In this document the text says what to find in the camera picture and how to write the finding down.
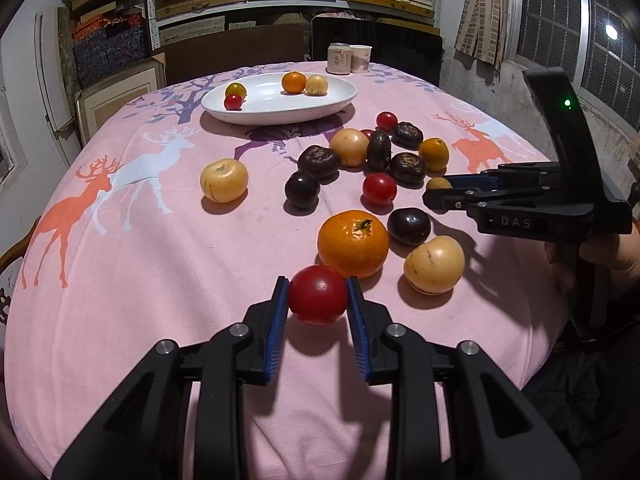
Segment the right hand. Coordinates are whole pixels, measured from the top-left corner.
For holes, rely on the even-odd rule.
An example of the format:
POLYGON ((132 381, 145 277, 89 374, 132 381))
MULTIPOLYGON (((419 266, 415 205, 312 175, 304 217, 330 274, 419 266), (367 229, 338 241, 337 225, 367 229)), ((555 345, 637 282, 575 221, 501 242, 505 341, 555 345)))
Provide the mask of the right hand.
MULTIPOLYGON (((574 266, 561 257, 557 244, 545 242, 544 251, 556 284, 562 292, 569 292, 576 281, 574 266)), ((579 255, 585 262, 608 269, 618 289, 631 288, 639 281, 638 226, 633 226, 629 234, 590 238, 580 246, 579 255)))

